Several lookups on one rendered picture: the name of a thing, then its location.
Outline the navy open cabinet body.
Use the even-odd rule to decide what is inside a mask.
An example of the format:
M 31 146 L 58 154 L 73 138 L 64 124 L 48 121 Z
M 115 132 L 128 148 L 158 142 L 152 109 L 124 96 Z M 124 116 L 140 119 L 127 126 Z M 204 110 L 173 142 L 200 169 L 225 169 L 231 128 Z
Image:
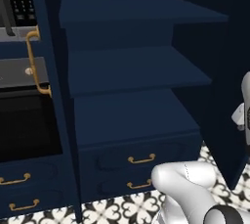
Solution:
M 216 22 L 127 20 L 67 22 L 61 23 L 61 26 L 66 33 L 69 57 L 70 53 L 82 51 L 175 48 L 172 44 L 174 27 L 197 23 Z M 118 90 L 77 96 L 70 94 L 74 101 L 78 143 L 122 142 L 197 132 L 198 125 L 173 94 L 174 88 Z

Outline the navy cabinet shelf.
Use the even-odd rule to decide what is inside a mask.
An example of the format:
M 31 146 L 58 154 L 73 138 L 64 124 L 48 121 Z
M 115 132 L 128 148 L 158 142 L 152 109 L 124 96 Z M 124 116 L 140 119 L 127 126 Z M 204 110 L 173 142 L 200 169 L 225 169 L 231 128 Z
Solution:
M 225 22 L 226 15 L 184 0 L 63 0 L 61 23 L 169 20 L 173 23 Z
M 209 84 L 211 79 L 171 46 L 69 54 L 70 94 Z

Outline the plain navy cabinet door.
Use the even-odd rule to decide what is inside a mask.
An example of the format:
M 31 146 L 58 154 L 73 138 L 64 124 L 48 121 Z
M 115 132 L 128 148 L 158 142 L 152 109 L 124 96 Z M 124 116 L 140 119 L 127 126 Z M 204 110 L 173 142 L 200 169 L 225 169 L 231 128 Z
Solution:
M 241 80 L 250 70 L 250 0 L 187 0 L 228 17 L 226 22 L 181 24 L 172 43 L 211 79 L 175 95 L 200 126 L 228 187 L 234 189 L 248 159 L 244 133 L 231 115 L 243 101 Z

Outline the navy drawer front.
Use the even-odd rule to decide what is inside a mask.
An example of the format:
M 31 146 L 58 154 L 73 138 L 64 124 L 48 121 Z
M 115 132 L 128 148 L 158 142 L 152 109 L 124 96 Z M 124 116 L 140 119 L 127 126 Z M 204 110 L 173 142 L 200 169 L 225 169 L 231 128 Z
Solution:
M 71 185 L 70 177 L 66 174 L 61 157 L 41 157 L 0 163 L 0 177 L 6 181 L 22 179 L 24 173 L 30 173 L 31 178 L 26 182 L 0 186 L 0 194 L 20 192 L 38 192 L 45 190 L 65 191 Z
M 81 200 L 83 202 L 94 202 L 154 190 L 152 183 L 150 187 L 135 190 L 127 187 L 128 182 L 137 186 L 145 184 L 147 179 L 150 179 L 149 170 L 132 171 L 127 174 L 113 173 L 103 178 L 93 177 L 88 179 L 84 177 L 81 182 Z
M 136 167 L 154 167 L 158 163 L 197 160 L 202 138 L 198 132 L 179 134 L 170 137 L 141 140 L 117 145 L 102 145 L 79 151 L 81 179 L 103 178 L 109 173 L 121 172 Z M 135 160 L 148 158 L 156 154 L 155 160 L 133 164 L 127 158 Z
M 13 202 L 16 207 L 32 205 L 34 199 L 39 199 L 40 203 L 31 209 L 22 211 L 11 211 L 9 203 Z M 39 212 L 48 209 L 65 207 L 69 205 L 69 201 L 64 197 L 63 192 L 58 190 L 20 192 L 14 194 L 0 194 L 0 219 L 12 217 L 15 215 L 23 215 L 32 212 Z

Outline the grey and black oven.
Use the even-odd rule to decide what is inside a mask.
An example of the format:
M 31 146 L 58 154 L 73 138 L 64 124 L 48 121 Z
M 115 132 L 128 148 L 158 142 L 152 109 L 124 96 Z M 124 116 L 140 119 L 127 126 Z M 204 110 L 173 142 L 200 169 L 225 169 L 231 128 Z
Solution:
M 53 101 L 27 75 L 28 58 L 0 60 L 0 161 L 63 152 Z

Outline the black microwave oven with keypad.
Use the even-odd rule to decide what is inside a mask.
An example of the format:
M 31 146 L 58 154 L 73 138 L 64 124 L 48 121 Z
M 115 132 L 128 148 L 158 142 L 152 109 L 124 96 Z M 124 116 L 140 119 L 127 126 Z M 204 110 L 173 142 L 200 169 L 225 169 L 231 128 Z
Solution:
M 24 41 L 36 26 L 33 0 L 0 0 L 0 42 Z

